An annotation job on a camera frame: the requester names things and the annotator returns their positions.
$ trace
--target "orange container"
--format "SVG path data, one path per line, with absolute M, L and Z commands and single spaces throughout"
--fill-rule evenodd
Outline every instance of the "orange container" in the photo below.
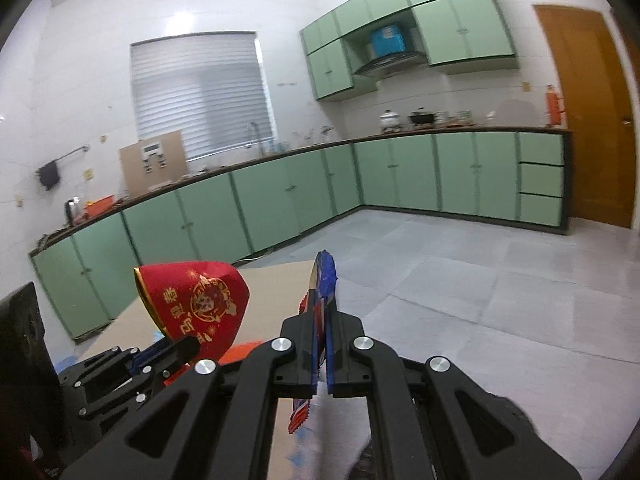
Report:
M 113 206 L 113 195 L 101 198 L 97 202 L 92 202 L 84 206 L 84 210 L 89 218 L 98 216 L 99 214 L 108 211 Z

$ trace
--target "blue box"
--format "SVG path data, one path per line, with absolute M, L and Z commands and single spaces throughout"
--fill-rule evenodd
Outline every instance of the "blue box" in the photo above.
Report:
M 376 57 L 382 57 L 396 52 L 404 52 L 406 50 L 404 38 L 397 23 L 379 28 L 371 33 L 370 38 Z

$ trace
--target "white roller blind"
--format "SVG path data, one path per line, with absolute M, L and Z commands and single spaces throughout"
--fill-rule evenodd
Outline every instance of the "white roller blind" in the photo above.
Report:
M 193 160 L 273 137 L 254 33 L 134 44 L 131 73 L 140 139 L 180 130 Z

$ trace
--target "metal screw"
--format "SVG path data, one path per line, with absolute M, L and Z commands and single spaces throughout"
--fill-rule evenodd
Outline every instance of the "metal screw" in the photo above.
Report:
M 216 364 L 211 359 L 203 359 L 202 361 L 198 361 L 194 368 L 196 368 L 197 373 L 200 375 L 207 375 L 216 369 Z
M 286 337 L 278 337 L 271 341 L 271 348 L 273 348 L 276 352 L 284 352 L 285 350 L 289 350 L 291 348 L 291 339 L 287 339 Z
M 357 337 L 353 340 L 353 345 L 358 350 L 369 350 L 373 346 L 373 339 L 365 335 Z
M 449 370 L 451 363 L 446 357 L 434 357 L 429 361 L 429 366 L 434 372 L 446 372 Z

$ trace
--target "fire extinguisher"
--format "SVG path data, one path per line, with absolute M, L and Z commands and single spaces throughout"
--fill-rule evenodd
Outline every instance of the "fire extinguisher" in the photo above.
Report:
M 564 114 L 564 108 L 560 107 L 560 101 L 563 101 L 563 99 L 558 95 L 553 85 L 546 86 L 545 98 L 548 126 L 560 126 L 562 124 L 562 114 Z

